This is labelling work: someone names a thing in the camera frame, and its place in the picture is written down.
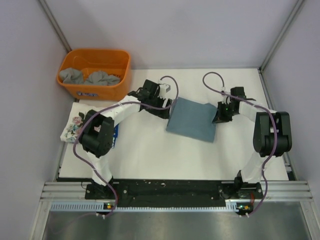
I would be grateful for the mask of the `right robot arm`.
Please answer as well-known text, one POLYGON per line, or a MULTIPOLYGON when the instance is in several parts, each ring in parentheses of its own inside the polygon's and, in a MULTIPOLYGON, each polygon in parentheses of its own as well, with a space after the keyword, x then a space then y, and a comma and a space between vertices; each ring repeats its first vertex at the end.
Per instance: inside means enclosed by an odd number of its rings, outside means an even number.
POLYGON ((266 166, 272 157, 281 157, 292 148, 290 115, 274 111, 247 98, 243 87, 234 87, 230 92, 221 91, 223 100, 218 102, 214 124, 228 123, 236 115, 242 115, 254 123, 254 152, 245 167, 234 179, 232 190, 239 198, 252 191, 253 184, 265 177, 266 166))

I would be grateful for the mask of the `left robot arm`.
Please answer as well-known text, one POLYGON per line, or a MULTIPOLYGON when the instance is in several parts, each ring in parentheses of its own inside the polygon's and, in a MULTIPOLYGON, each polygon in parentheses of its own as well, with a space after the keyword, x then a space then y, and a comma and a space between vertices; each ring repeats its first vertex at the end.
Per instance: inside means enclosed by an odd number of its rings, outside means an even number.
POLYGON ((102 198, 109 198, 114 191, 109 183, 113 176, 106 155, 113 145, 115 127, 143 110, 161 119, 168 119, 171 106, 177 101, 177 98, 165 98, 170 89, 167 83, 155 83, 147 79, 142 87, 129 92, 118 103, 87 112, 76 142, 87 154, 83 161, 92 168, 92 180, 98 184, 96 192, 102 198))

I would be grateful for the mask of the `teal blue t shirt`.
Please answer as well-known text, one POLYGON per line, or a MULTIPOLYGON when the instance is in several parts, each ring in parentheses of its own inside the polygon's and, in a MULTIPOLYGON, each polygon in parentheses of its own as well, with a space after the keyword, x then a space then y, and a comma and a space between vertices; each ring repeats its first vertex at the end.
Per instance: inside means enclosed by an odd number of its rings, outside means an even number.
POLYGON ((213 119, 217 107, 210 103, 199 103, 179 97, 174 105, 166 131, 208 143, 214 142, 216 124, 213 119))

